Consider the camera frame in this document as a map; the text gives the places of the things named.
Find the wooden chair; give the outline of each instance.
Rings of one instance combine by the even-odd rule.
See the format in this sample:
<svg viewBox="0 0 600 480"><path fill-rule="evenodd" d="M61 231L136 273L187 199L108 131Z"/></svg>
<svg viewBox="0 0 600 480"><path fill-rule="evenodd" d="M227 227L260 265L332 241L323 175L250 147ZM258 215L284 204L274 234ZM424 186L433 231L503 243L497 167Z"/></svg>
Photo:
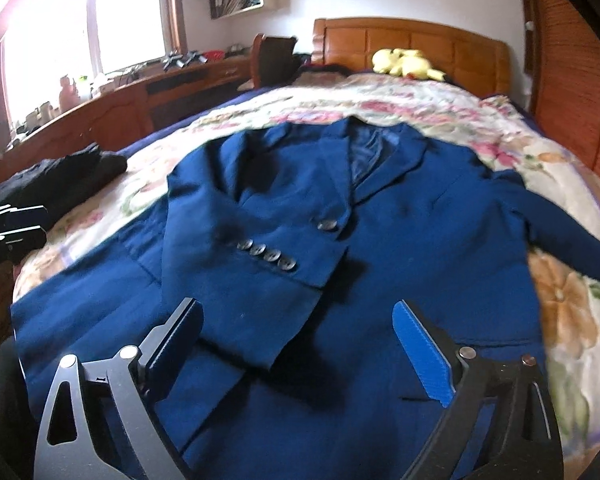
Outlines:
<svg viewBox="0 0 600 480"><path fill-rule="evenodd" d="M254 88L274 86L287 82L298 70L294 58L298 38L277 38L258 34L251 48L251 78Z"/></svg>

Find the suit jacket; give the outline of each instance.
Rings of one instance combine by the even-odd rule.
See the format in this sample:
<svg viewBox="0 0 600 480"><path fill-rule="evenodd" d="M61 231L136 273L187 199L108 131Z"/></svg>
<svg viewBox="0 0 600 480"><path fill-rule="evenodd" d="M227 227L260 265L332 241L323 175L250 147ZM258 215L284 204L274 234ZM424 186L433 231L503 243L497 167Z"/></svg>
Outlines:
<svg viewBox="0 0 600 480"><path fill-rule="evenodd" d="M213 140L167 196L13 305L32 412L62 355L111 357L192 296L202 341L155 411L196 478L400 478L442 409L392 330L394 303L485 356L542 362L528 242L600 280L600 242L517 173L407 124Z"/></svg>

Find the bed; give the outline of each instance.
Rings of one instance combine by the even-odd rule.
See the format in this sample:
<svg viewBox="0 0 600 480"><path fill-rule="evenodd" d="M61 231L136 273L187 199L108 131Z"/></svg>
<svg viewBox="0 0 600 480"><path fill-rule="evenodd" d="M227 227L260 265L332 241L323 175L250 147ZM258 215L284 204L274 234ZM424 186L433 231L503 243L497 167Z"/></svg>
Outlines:
<svg viewBox="0 0 600 480"><path fill-rule="evenodd" d="M364 73L381 48L420 49L458 85ZM314 66L337 64L352 75L303 72L290 86L250 94L131 146L128 171L58 222L46 246L22 263L13 300L145 211L167 191L171 170L205 141L285 121L326 124L357 116L380 126L407 122L426 136L471 147L494 170L517 170L529 189L560 205L600 240L600 179L545 138L505 96L508 53L500 41L435 23L318 19ZM542 304L566 477L575 478L600 448L600 283L535 248L528 262Z"/></svg>

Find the blue gripper pad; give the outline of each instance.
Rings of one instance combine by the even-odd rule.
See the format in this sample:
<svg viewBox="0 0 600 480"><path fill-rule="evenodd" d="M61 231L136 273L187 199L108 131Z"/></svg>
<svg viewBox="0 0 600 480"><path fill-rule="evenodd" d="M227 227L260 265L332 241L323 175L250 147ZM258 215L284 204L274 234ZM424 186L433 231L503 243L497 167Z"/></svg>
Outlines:
<svg viewBox="0 0 600 480"><path fill-rule="evenodd" d="M451 365L420 320L404 301L394 306L394 331L416 370L429 399L447 408L454 398Z"/></svg>

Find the yellow plush toy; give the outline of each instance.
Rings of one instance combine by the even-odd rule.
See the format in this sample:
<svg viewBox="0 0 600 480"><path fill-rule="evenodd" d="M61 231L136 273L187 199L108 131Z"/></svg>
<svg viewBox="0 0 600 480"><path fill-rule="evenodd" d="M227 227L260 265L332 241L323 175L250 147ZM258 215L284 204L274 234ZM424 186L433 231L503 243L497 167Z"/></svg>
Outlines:
<svg viewBox="0 0 600 480"><path fill-rule="evenodd" d="M420 50L384 48L374 54L372 62L374 71L381 74L401 75L412 79L445 80L445 73L434 70Z"/></svg>

